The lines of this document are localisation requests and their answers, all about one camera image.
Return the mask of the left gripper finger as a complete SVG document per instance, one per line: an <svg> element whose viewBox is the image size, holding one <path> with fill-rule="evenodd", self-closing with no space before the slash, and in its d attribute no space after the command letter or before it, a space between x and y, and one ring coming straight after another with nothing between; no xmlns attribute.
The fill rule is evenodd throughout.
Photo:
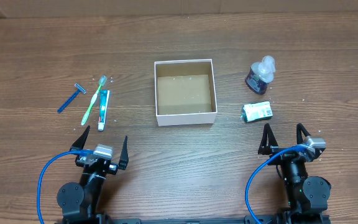
<svg viewBox="0 0 358 224"><path fill-rule="evenodd" d="M83 150L87 137L89 135L90 126L87 126L83 134L71 145L70 151Z"/></svg>
<svg viewBox="0 0 358 224"><path fill-rule="evenodd" d="M120 170L126 170L127 165L129 163L129 156L128 156L128 151L127 151L127 140L128 137L126 136L122 145L122 151L121 151L121 155L120 155L120 159L119 159L119 163L118 163L118 169Z"/></svg>

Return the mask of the blue disposable razor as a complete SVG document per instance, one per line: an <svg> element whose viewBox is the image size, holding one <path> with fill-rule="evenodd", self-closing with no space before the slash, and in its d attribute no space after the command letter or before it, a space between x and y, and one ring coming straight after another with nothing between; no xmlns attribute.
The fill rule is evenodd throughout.
<svg viewBox="0 0 358 224"><path fill-rule="evenodd" d="M57 113L61 113L77 96L79 93L86 94L86 90L78 83L75 84L76 91L64 102L64 104L57 109Z"/></svg>

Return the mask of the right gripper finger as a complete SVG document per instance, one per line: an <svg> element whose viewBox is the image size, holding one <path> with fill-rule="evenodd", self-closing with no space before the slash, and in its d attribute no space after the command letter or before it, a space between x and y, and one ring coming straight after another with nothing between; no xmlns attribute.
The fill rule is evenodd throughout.
<svg viewBox="0 0 358 224"><path fill-rule="evenodd" d="M275 139L273 131L268 123L264 125L264 131L260 142L258 154L271 155L276 154L279 150L278 143Z"/></svg>
<svg viewBox="0 0 358 224"><path fill-rule="evenodd" d="M301 144L304 141L304 138L308 136L310 136L310 133L301 123L298 123L296 125L296 143Z"/></svg>

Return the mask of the green white toothpaste tube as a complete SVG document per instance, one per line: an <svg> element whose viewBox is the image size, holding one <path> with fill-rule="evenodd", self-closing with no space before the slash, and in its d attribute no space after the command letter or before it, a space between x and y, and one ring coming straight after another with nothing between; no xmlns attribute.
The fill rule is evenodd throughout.
<svg viewBox="0 0 358 224"><path fill-rule="evenodd" d="M106 115L108 110L110 91L101 90L100 101L99 101L99 121L98 131L103 131L106 125Z"/></svg>

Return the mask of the green white soap packet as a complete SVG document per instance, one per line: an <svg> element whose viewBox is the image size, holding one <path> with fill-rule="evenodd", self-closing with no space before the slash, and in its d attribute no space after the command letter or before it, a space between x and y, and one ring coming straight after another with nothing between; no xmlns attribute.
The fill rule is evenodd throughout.
<svg viewBox="0 0 358 224"><path fill-rule="evenodd" d="M242 107L241 118L246 123L270 119L272 117L273 112L269 101L246 104Z"/></svg>

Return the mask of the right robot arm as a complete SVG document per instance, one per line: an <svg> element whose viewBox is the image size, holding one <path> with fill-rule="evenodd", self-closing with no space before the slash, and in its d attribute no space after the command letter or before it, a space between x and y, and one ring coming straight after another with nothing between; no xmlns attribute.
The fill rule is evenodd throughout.
<svg viewBox="0 0 358 224"><path fill-rule="evenodd" d="M328 199L331 184L319 176L309 176L305 164L313 162L326 149L323 138L312 136L299 123L296 126L296 144L302 151L283 152L283 148L273 135L269 124L264 125L264 131L258 153L268 155L272 160L270 166L275 166L277 173L285 186L288 207L282 208L274 215L259 215L260 223L329 223L329 217L323 215L328 209Z"/></svg>

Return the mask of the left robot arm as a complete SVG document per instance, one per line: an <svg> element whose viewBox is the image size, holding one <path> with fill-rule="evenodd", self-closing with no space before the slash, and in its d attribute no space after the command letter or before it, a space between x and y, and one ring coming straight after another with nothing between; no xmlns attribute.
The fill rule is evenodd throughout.
<svg viewBox="0 0 358 224"><path fill-rule="evenodd" d="M83 171L78 183L66 183L57 193L63 223L113 222L109 215L98 212L97 208L106 176L115 175L118 170L125 170L128 165L127 139L123 142L119 162L113 163L111 146L98 144L94 150L84 150L89 131L90 127L87 127L70 147L70 152L76 154L75 164Z"/></svg>

